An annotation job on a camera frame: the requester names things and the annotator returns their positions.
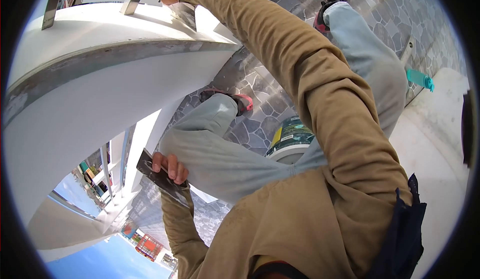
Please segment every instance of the stone tile floor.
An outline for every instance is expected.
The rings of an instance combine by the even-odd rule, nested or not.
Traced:
[[[302,20],[313,23],[322,0],[272,0]],[[466,75],[465,60],[453,27],[437,0],[351,0],[370,29],[399,57],[410,35],[415,38],[407,66],[433,77],[442,67]],[[334,44],[330,34],[326,35]],[[245,47],[238,50],[224,65],[208,87],[243,93],[252,97],[254,110],[236,118],[224,139],[241,144],[264,155],[281,121],[296,114],[295,107],[283,88]],[[409,84],[405,92],[409,103],[421,87]],[[185,97],[168,128],[200,102],[198,90]],[[141,230],[168,245],[156,187],[141,181],[143,189],[135,197],[131,218]],[[192,192],[195,202],[195,225],[203,240],[210,244],[231,205],[222,201],[206,203]]]

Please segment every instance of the bucket label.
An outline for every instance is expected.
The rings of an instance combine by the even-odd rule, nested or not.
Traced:
[[[282,137],[282,139],[280,139],[280,141],[283,142],[284,140],[287,140],[287,139],[290,139],[290,138],[293,138],[293,134],[290,134],[290,135],[288,135],[288,136]]]
[[[313,132],[303,125],[298,116],[288,118],[282,122],[281,127],[276,131],[270,149],[265,156],[288,146],[310,144],[314,138]]]

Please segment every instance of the light blue jeans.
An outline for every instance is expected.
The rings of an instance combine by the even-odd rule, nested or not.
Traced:
[[[389,137],[405,107],[407,78],[400,60],[349,4],[336,3],[323,17],[352,71],[370,85],[380,126]],[[193,186],[231,204],[269,182],[327,164],[316,139],[293,165],[224,140],[236,114],[237,104],[229,96],[213,95],[165,133],[160,151],[177,155],[189,169]]]

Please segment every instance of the fingers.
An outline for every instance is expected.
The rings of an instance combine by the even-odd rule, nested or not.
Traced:
[[[171,179],[171,180],[175,180],[175,178],[177,177],[177,168],[178,168],[178,160],[177,160],[177,156],[173,155],[173,154],[170,154],[168,156],[168,177]]]
[[[176,184],[182,184],[185,179],[183,179],[183,170],[185,167],[182,162],[179,162],[177,165],[177,177],[173,180]]]
[[[178,158],[174,154],[165,157],[160,152],[154,153],[152,156],[153,171],[158,173],[162,166],[168,170],[168,177],[176,184],[182,184],[188,177],[189,171],[182,162],[178,162]]]
[[[160,171],[160,166],[162,165],[162,161],[164,160],[164,156],[160,152],[156,152],[152,156],[152,169],[155,173]]]

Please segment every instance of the paint bucket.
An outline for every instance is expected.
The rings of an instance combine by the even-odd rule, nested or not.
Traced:
[[[265,157],[284,164],[294,164],[314,138],[314,133],[295,115],[282,122]]]

